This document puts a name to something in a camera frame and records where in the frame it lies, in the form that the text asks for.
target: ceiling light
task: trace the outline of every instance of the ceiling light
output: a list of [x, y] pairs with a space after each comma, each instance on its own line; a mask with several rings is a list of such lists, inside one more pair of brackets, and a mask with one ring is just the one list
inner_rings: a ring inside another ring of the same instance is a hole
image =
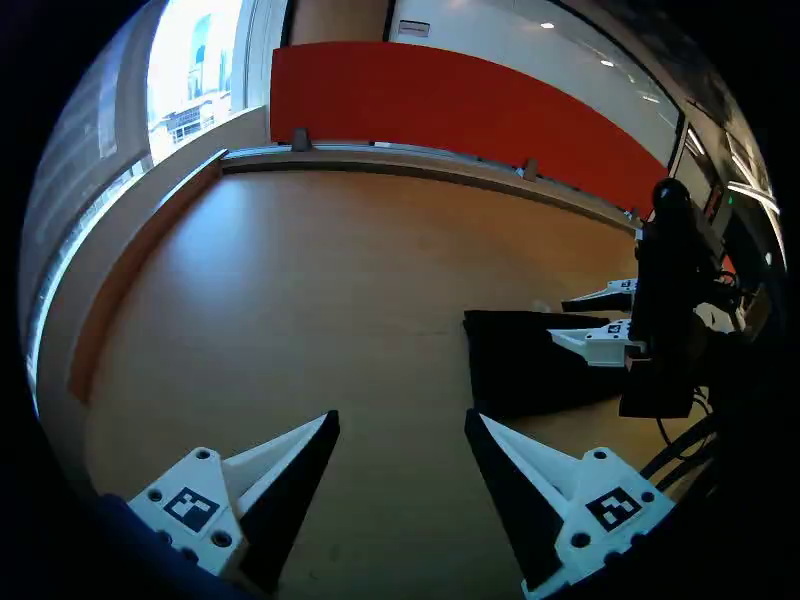
[[747, 179], [747, 182], [754, 188], [758, 189], [758, 181], [756, 181], [756, 178], [750, 172], [750, 169], [747, 168], [747, 165], [744, 164], [744, 161], [741, 159], [741, 157], [735, 152], [731, 152], [731, 158], [733, 159], [733, 164], [735, 164], [736, 168], [739, 169], [739, 172], [744, 175], [744, 178]]
[[750, 186], [739, 183], [738, 181], [729, 182], [728, 189], [732, 192], [739, 192], [740, 194], [744, 194], [745, 196], [750, 196], [751, 198], [758, 200], [759, 204], [761, 204], [761, 208], [764, 209], [764, 213], [769, 219], [769, 224], [772, 225], [772, 231], [775, 234], [775, 239], [778, 240], [778, 248], [780, 248], [781, 258], [783, 259], [783, 268], [788, 268], [786, 265], [786, 250], [783, 247], [783, 234], [781, 232], [780, 223], [778, 223], [778, 215], [781, 214], [781, 211], [778, 209], [778, 205], [775, 204], [775, 199], [762, 191], [751, 188]]
[[758, 200], [764, 208], [768, 208], [777, 215], [781, 214], [778, 205], [775, 204], [775, 199], [754, 187], [750, 187], [749, 185], [745, 185], [737, 181], [731, 181], [728, 183], [728, 189], [732, 192], [739, 192], [740, 194], [749, 196], [754, 200]]
[[694, 145], [700, 151], [700, 154], [705, 154], [706, 151], [703, 150], [703, 144], [700, 143], [700, 140], [697, 138], [697, 135], [691, 127], [689, 127], [689, 137], [692, 138], [692, 142], [694, 142]]

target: glass wall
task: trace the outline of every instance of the glass wall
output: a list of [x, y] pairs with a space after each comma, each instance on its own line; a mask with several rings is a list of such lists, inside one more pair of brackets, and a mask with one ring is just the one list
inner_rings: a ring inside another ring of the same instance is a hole
[[[662, 165], [670, 161], [680, 116], [672, 99], [615, 42], [548, 0], [397, 0], [390, 40], [530, 75], [592, 107]], [[536, 106], [518, 116], [547, 118]]]
[[236, 24], [242, 0], [170, 0], [147, 72], [150, 153], [159, 163], [227, 121]]

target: black cable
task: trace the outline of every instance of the black cable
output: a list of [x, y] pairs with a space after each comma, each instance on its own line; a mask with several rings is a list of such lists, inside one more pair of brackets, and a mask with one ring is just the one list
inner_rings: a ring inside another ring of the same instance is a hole
[[[695, 389], [695, 393], [699, 394], [702, 398], [706, 398], [706, 396], [703, 395], [703, 393], [699, 390], [699, 388]], [[706, 417], [711, 416], [711, 411], [708, 409], [708, 405], [705, 402], [703, 402], [700, 398], [695, 396], [694, 398], [692, 398], [692, 401], [696, 402], [703, 408], [703, 410], [706, 413]], [[656, 423], [658, 423], [658, 430], [661, 432], [661, 437], [664, 438], [664, 443], [667, 445], [667, 448], [672, 447], [673, 445], [672, 440], [669, 439], [669, 436], [667, 435], [667, 430], [664, 429], [664, 423], [661, 422], [660, 417], [656, 417]], [[703, 438], [703, 444], [697, 450], [692, 452], [690, 455], [684, 456], [680, 452], [677, 452], [673, 454], [673, 458], [677, 458], [678, 460], [687, 460], [692, 456], [694, 456], [695, 454], [697, 454], [698, 452], [700, 452], [705, 447], [706, 443], [708, 443], [708, 435], [706, 435], [706, 437]]]
[[656, 489], [659, 492], [664, 492], [671, 485], [676, 483], [680, 478], [684, 477], [706, 461], [708, 461], [714, 454], [714, 450], [716, 450], [718, 444], [718, 440], [712, 440], [709, 442], [708, 446], [705, 444], [703, 447], [699, 448], [697, 452], [693, 452], [691, 456], [688, 457], [688, 460], [682, 462], [677, 467], [675, 467], [672, 471], [667, 473], [664, 478], [656, 484]]

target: screw hole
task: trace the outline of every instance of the screw hole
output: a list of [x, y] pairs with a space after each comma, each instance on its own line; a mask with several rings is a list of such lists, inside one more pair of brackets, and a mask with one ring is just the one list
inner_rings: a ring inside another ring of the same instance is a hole
[[220, 548], [227, 548], [231, 545], [231, 536], [228, 535], [224, 531], [215, 531], [211, 534], [211, 541], [214, 543], [215, 546], [219, 546]]
[[197, 564], [197, 561], [200, 560], [197, 558], [195, 551], [191, 548], [181, 548], [181, 554], [183, 555], [183, 558], [194, 564]]
[[579, 532], [572, 536], [571, 542], [576, 548], [586, 548], [592, 542], [592, 538], [588, 533]]
[[622, 554], [619, 552], [613, 551], [606, 554], [605, 558], [603, 558], [603, 563], [606, 565], [613, 564], [617, 562], [620, 558], [622, 558]]

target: white wall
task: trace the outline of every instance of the white wall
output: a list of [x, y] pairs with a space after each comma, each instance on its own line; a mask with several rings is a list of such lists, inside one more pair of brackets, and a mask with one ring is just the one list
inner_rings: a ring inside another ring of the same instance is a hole
[[68, 391], [67, 384], [75, 344], [106, 274], [133, 232], [187, 174], [222, 148], [264, 146], [268, 139], [264, 107], [210, 129], [153, 167], [125, 192], [78, 248], [47, 313], [36, 382], [42, 427], [62, 469], [77, 486], [88, 485], [84, 470], [88, 409]]
[[[399, 34], [400, 20], [430, 23], [429, 37]], [[547, 0], [397, 0], [390, 40], [461, 52], [526, 73], [591, 106], [661, 164], [669, 162], [677, 107], [608, 38]], [[548, 117], [531, 107], [520, 118]]]
[[383, 39], [388, 0], [297, 0], [290, 43]]

